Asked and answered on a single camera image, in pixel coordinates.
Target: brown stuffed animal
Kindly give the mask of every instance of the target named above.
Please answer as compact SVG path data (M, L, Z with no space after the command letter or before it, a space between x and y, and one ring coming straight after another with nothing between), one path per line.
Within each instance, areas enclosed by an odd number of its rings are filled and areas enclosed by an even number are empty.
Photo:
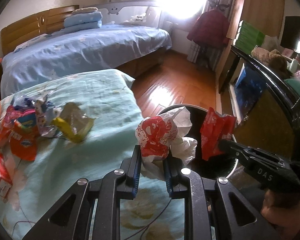
M257 47L253 49L251 55L269 67L282 79L288 79L292 75L290 71L287 70L287 61L285 57L276 49L269 52L266 49Z

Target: metal screw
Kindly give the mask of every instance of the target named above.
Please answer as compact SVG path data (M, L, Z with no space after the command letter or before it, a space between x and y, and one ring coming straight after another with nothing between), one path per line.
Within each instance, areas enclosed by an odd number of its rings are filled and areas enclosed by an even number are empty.
M225 178L225 177L220 177L220 178L218 178L218 181L219 181L221 184L227 184L227 183L228 183L228 179Z
M115 175L122 175L122 174L124 174L124 170L123 169L116 169L116 170L114 170L114 174Z
M181 173L184 175L189 175L191 173L191 169L183 168L181 169Z
M78 179L78 181L77 181L78 185L80 185L80 186L87 184L87 182L88 181L86 179Z

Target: beige pillow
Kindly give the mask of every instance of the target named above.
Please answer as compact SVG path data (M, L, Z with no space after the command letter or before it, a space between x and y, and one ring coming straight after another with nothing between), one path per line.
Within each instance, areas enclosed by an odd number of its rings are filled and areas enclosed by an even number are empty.
M71 14L78 14L78 13L89 13L89 12L95 12L98 11L97 7L87 7L87 8L80 8L77 10L74 10Z

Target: trash can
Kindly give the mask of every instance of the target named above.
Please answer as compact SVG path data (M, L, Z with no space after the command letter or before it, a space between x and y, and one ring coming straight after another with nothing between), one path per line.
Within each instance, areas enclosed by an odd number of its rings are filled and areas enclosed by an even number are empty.
M187 168L195 171L201 177L208 179L216 179L218 177L229 178L238 165L237 159L224 158L223 155L215 156L210 158L208 161L202 159L200 128L208 112L206 109L199 106L179 104L169 106L163 109L159 114L163 114L182 106L185 106L190 112L190 120L192 122L192 127L186 137L194 138L198 142L195 150L195 159L188 164Z

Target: wooden headboard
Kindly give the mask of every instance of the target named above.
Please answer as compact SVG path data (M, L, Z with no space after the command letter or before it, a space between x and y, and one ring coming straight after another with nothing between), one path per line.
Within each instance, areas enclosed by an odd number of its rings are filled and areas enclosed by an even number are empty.
M7 55L14 51L16 46L41 34L50 34L63 29L64 19L78 8L79 5L53 8L32 14L3 28L1 30L3 55Z

